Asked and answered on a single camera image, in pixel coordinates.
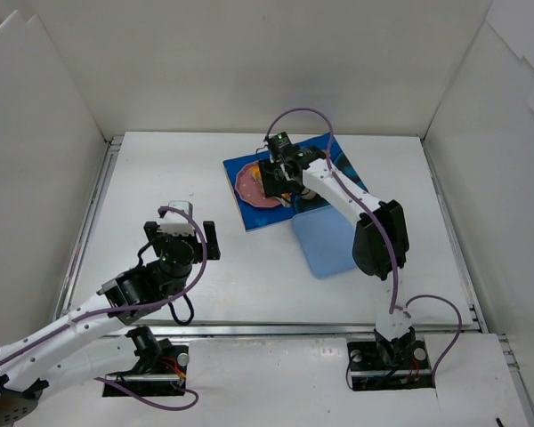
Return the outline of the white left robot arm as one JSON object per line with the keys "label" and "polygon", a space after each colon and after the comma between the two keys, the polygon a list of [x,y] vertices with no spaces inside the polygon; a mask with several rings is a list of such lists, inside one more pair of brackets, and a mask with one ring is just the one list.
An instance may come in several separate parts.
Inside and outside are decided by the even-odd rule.
{"label": "white left robot arm", "polygon": [[138,261],[65,316],[0,348],[0,381],[6,389],[30,389],[49,368],[89,343],[183,297],[201,278],[191,273],[193,265],[206,267],[221,257],[212,221],[146,222],[143,231],[147,242],[137,254],[152,249],[155,261]]}

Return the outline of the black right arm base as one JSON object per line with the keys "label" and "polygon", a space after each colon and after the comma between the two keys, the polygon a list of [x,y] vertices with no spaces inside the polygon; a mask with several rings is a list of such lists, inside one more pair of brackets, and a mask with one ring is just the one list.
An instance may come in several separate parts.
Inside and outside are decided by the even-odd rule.
{"label": "black right arm base", "polygon": [[351,391],[410,391],[433,388],[425,341],[411,326],[401,338],[348,341],[345,381]]}

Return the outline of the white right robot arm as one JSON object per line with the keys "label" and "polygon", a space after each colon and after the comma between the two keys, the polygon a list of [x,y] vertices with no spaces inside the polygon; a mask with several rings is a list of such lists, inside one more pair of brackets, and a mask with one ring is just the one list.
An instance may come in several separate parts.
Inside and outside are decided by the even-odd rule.
{"label": "white right robot arm", "polygon": [[376,346],[392,358],[415,340],[409,315],[397,304],[400,270],[409,251],[401,204],[384,202],[360,187],[334,164],[330,149],[301,148],[286,133],[264,141],[269,157],[258,165],[265,196],[322,197],[354,227],[352,258],[359,270],[383,281],[392,279],[392,288],[377,297],[384,310],[376,315],[375,326]]}

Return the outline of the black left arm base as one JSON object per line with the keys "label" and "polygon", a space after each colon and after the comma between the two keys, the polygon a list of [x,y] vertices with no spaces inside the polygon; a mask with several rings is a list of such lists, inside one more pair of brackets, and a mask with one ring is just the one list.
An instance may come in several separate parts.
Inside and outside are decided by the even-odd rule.
{"label": "black left arm base", "polygon": [[189,346],[157,339],[147,326],[132,329],[125,336],[134,346],[134,365],[104,378],[143,398],[183,396]]}

